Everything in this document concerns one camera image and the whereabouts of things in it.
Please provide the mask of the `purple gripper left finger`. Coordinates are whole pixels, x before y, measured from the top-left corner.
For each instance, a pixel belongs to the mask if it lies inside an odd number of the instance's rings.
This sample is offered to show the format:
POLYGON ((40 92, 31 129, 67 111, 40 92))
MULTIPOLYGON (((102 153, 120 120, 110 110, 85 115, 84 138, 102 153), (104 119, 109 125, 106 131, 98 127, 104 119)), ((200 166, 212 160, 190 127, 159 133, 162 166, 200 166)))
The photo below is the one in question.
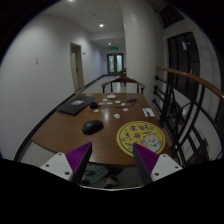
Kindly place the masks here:
POLYGON ((69 153, 58 152, 41 169, 73 183, 79 183, 92 154, 92 143, 86 143, 69 153))

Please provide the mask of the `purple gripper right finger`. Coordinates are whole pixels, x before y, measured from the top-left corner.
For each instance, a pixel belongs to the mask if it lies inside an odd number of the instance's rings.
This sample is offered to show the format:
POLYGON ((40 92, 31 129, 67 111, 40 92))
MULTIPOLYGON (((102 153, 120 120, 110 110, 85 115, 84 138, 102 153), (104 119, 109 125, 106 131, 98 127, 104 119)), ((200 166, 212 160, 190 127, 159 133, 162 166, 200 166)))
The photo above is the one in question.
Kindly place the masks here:
POLYGON ((167 154, 158 155, 137 143, 133 144, 133 154, 144 185, 148 185, 182 169, 167 154))

